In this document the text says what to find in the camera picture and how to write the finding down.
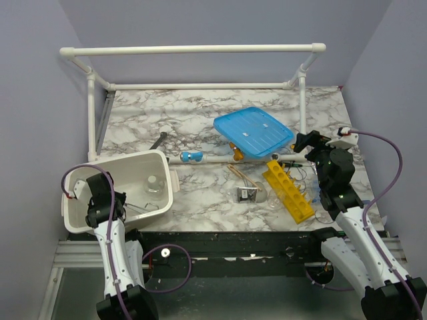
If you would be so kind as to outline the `wooden test tube clamp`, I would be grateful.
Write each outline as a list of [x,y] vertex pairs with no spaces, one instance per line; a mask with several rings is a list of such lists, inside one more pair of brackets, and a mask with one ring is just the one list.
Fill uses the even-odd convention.
[[256,183],[254,180],[252,180],[251,178],[249,178],[246,174],[244,174],[242,171],[238,170],[235,166],[233,166],[232,164],[227,164],[227,168],[237,177],[239,177],[240,179],[243,179],[244,181],[247,181],[249,183],[251,183],[254,187],[256,187],[258,190],[262,190],[263,188]]

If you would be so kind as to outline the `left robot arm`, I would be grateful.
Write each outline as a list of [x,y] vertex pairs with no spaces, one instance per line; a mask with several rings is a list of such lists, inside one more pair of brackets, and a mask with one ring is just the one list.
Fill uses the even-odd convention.
[[191,263],[190,254],[179,245],[160,245],[148,252],[139,240],[125,238],[125,193],[113,188],[111,174],[87,164],[99,173],[86,179],[91,191],[86,223],[94,231],[104,270],[104,300],[96,304],[100,319],[158,319],[153,297],[145,288],[142,262],[158,249],[179,249]]

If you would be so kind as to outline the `white plastic bin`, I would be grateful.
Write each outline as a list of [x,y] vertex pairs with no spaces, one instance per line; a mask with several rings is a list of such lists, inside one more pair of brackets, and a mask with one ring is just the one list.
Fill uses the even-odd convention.
[[[125,207],[125,225],[128,229],[144,228],[155,217],[166,213],[172,207],[173,194],[179,190],[176,172],[169,170],[167,157],[163,152],[156,149],[100,159],[90,164],[96,165],[111,174],[114,190],[126,193],[125,203],[129,202],[142,207],[146,203],[159,206],[157,211],[146,214],[138,214]],[[84,201],[72,199],[69,192],[78,179],[86,180],[98,173],[99,171],[92,167],[80,167],[66,174],[63,186],[68,194],[62,195],[61,215],[65,228],[71,233],[93,232],[85,220],[91,192],[88,200]],[[145,193],[145,181],[150,175],[157,175],[165,179],[165,190],[161,200],[150,199]]]

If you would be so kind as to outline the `black item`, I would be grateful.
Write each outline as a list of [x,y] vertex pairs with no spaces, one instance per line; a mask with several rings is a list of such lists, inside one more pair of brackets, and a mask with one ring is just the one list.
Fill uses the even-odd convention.
[[236,187],[234,192],[235,203],[255,203],[258,194],[256,187]]

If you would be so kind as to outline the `blue plastic bin lid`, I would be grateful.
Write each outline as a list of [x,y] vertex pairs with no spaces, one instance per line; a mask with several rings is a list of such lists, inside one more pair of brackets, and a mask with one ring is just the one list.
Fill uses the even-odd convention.
[[257,107],[217,117],[213,120],[213,126],[245,156],[253,159],[276,152],[294,138],[288,127]]

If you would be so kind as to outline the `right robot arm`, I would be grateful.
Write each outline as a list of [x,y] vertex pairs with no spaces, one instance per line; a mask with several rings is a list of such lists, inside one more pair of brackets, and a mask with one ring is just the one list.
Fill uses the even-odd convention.
[[336,139],[316,130],[297,136],[296,152],[312,148],[306,159],[315,165],[323,208],[354,247],[348,249],[335,230],[324,228],[307,244],[308,256],[332,262],[359,295],[365,318],[422,319],[425,282],[412,277],[391,254],[368,219],[373,202],[365,205],[351,186],[355,167],[349,150],[360,134],[341,128]]

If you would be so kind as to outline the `metal crucible tongs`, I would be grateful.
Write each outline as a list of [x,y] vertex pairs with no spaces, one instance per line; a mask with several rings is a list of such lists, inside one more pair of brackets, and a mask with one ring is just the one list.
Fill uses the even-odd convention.
[[146,203],[143,207],[140,205],[135,205],[132,203],[125,203],[124,206],[128,209],[131,209],[132,211],[137,212],[138,214],[146,214],[151,213],[154,211],[157,211],[159,209],[159,206],[153,203]]

